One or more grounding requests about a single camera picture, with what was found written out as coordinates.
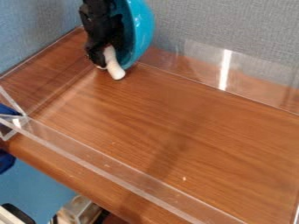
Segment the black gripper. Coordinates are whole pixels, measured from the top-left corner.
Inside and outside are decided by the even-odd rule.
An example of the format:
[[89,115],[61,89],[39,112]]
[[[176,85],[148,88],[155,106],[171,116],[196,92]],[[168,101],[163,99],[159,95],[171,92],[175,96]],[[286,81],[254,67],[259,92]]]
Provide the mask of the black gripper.
[[123,15],[112,14],[118,8],[115,0],[83,0],[79,7],[79,16],[88,34],[85,52],[91,62],[100,68],[107,68],[104,47],[112,45],[116,49],[116,58],[126,57],[126,38]]

